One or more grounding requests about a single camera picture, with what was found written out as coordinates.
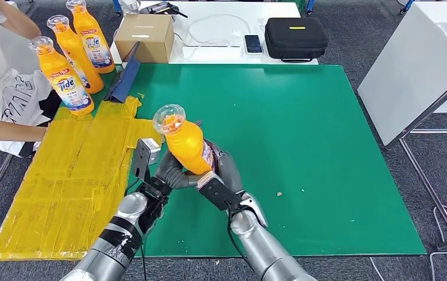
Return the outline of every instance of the bottle cap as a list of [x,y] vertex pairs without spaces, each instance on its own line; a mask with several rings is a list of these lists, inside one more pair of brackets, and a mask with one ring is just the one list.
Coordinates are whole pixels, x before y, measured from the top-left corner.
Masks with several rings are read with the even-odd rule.
[[82,13],[86,11],[85,0],[67,0],[66,6],[72,13]]
[[167,104],[154,114],[153,127],[158,133],[171,135],[179,131],[184,121],[184,109],[178,104]]
[[38,36],[32,39],[29,48],[37,54],[48,54],[54,50],[52,39],[46,36]]
[[46,25],[54,32],[64,32],[70,28],[70,21],[66,16],[55,15],[48,19]]

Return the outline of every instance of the smartphone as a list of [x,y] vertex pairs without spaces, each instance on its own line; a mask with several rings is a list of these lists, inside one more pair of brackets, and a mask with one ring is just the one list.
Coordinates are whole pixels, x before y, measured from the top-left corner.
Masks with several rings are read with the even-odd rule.
[[244,43],[246,45],[246,54],[263,54],[258,35],[244,35]]

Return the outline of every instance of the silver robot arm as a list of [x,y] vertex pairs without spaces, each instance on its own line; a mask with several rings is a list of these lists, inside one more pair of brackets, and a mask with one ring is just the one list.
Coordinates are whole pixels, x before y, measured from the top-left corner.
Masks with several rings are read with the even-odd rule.
[[198,182],[198,191],[231,216],[231,230],[239,238],[247,259],[261,281],[317,281],[282,244],[267,231],[268,222],[259,202],[251,194],[236,193],[214,172]]
[[138,220],[145,213],[147,203],[147,197],[140,192],[125,196],[86,256],[62,281],[120,280],[142,246]]
[[132,170],[136,183],[142,180],[141,185],[124,196],[91,249],[61,281],[119,281],[122,278],[136,252],[142,251],[146,235],[163,215],[172,191],[156,175],[150,176],[148,165],[157,162],[159,152],[160,146],[152,139],[137,142]]
[[256,214],[243,210],[232,216],[231,229],[239,237],[254,272],[264,281],[317,281],[262,226]]

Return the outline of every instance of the orange bottle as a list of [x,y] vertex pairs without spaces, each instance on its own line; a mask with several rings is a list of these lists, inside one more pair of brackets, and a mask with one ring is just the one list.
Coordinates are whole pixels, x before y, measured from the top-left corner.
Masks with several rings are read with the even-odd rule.
[[72,114],[85,115],[94,110],[91,96],[85,91],[72,65],[53,48],[51,38],[36,37],[29,47],[36,52],[41,71]]
[[185,111],[178,104],[168,104],[155,113],[153,126],[165,135],[170,152],[194,174],[214,169],[211,147],[203,140],[198,125],[185,120]]
[[75,32],[82,38],[84,49],[96,71],[101,74],[114,71],[112,54],[103,31],[87,11],[85,1],[67,0],[67,8],[72,11]]
[[70,29],[68,18],[62,15],[52,16],[48,19],[47,25],[54,31],[58,45],[79,75],[85,90],[90,94],[101,91],[104,86],[103,80],[89,61],[81,39]]

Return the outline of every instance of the yellow plastic sheet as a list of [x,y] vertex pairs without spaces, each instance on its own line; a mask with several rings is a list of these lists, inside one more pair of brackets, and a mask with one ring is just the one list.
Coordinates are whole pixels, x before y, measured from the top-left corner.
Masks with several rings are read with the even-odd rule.
[[161,136],[134,119],[140,102],[102,102],[94,120],[60,111],[0,228],[0,261],[80,259],[117,209],[139,138]]

